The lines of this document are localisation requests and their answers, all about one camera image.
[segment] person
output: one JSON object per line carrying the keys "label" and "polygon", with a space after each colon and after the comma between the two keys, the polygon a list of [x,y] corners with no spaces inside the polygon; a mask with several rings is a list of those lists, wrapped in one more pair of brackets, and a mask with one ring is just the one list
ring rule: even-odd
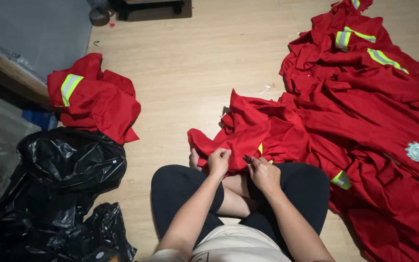
{"label": "person", "polygon": [[[166,165],[151,182],[151,204],[161,238],[149,262],[335,262],[319,233],[329,201],[329,179],[303,163],[251,158],[249,175],[228,176],[231,151],[208,157],[209,174]],[[218,215],[241,217],[225,225]]]}

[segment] red coverall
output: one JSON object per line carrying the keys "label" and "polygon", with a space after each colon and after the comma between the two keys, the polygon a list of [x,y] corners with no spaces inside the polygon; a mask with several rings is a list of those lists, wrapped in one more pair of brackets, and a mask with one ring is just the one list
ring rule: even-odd
{"label": "red coverall", "polygon": [[[109,70],[101,71],[102,55],[90,53],[71,68],[48,75],[50,104],[60,107],[64,126],[99,130],[119,144],[138,140],[132,123],[140,114],[132,81]],[[63,101],[61,87],[69,74],[84,78],[74,87],[70,105]]]}
{"label": "red coverall", "polygon": [[342,171],[350,186],[331,183],[330,207],[365,254],[419,262],[419,62],[392,44],[382,18],[361,15],[371,0],[359,3],[333,4],[289,44],[279,72],[288,93],[275,102],[233,91],[215,139],[191,129],[189,143],[200,165],[231,149],[229,174],[246,168],[245,154],[313,164],[332,182]]}

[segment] gray wall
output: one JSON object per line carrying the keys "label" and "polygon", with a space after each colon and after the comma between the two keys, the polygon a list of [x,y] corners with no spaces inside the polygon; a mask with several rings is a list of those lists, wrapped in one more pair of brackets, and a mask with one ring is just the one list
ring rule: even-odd
{"label": "gray wall", "polygon": [[90,10],[86,0],[0,0],[0,46],[46,79],[87,53]]}

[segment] black pants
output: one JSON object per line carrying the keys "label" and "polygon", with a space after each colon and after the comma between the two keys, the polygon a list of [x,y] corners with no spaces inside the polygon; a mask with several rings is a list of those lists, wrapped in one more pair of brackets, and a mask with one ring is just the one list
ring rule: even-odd
{"label": "black pants", "polygon": [[[281,170],[281,188],[285,195],[319,235],[328,209],[328,177],[321,169],[309,164],[283,163],[276,166]],[[263,193],[253,184],[250,176],[247,177],[250,198],[258,201],[260,205],[240,224],[265,233],[291,258],[272,208]],[[160,238],[166,233],[179,208],[195,193],[205,178],[204,173],[181,165],[166,165],[154,173],[151,181],[151,203]],[[195,245],[213,229],[224,224],[216,215],[223,199],[224,190],[221,183]]]}

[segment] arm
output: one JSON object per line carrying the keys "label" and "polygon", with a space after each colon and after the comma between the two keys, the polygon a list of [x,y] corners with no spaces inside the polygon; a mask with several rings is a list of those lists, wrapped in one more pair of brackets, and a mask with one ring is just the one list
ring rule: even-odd
{"label": "arm", "polygon": [[216,189],[227,172],[230,150],[218,148],[208,158],[209,175],[176,213],[156,251],[178,250],[187,260],[200,235]]}
{"label": "arm", "polygon": [[271,205],[292,257],[297,262],[334,262],[315,230],[292,205],[282,191],[281,171],[265,158],[252,158],[249,171],[255,185]]}

